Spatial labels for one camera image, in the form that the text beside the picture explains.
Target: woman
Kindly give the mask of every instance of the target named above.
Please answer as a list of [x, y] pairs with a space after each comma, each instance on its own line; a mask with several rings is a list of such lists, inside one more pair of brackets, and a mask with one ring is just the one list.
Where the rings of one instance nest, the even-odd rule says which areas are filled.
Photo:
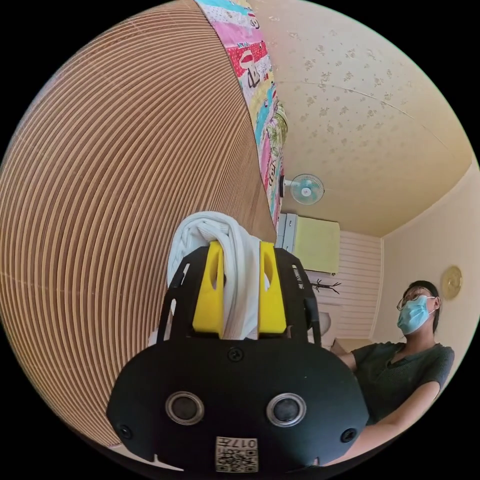
[[454, 351], [435, 342], [442, 302], [435, 285], [413, 282], [403, 294], [398, 328], [405, 343], [374, 343], [341, 355], [358, 379], [370, 413], [350, 450], [327, 465], [364, 454], [413, 425], [443, 388]]

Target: wall fan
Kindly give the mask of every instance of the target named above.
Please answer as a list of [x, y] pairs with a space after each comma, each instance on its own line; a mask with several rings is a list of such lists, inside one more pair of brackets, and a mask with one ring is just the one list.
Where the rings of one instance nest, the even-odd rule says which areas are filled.
[[302, 173], [293, 180], [285, 180], [280, 177], [280, 196], [285, 194], [285, 187], [290, 187], [290, 194], [295, 201], [302, 205], [313, 205], [317, 203], [325, 193], [324, 185], [314, 175]]

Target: dark hair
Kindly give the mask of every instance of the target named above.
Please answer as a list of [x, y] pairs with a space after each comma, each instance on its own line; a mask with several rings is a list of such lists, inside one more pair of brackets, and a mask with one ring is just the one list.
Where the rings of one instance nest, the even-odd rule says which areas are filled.
[[[414, 288], [422, 288], [428, 290], [433, 297], [439, 297], [440, 294], [439, 291], [437, 290], [437, 287], [430, 281], [427, 280], [417, 280], [411, 283], [408, 288], [405, 290], [405, 293], [403, 294], [403, 297], [409, 292], [409, 290], [414, 289]], [[439, 318], [440, 318], [440, 308], [437, 308], [435, 310], [435, 316], [433, 317], [433, 333], [437, 330], [437, 327], [439, 326]]]

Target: blue surgical mask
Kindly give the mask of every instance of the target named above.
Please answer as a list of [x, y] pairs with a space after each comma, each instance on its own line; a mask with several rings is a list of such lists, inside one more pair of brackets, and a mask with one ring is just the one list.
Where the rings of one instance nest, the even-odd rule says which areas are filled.
[[427, 308], [427, 300], [434, 296], [420, 295], [415, 300], [409, 300], [402, 308], [398, 317], [398, 328], [404, 335], [409, 335], [418, 330], [433, 313]]

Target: qr code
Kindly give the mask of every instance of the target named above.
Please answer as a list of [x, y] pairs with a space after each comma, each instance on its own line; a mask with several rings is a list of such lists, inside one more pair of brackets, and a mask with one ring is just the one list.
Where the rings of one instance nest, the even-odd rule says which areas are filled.
[[217, 472], [255, 473], [259, 471], [259, 451], [256, 438], [218, 436], [215, 446]]

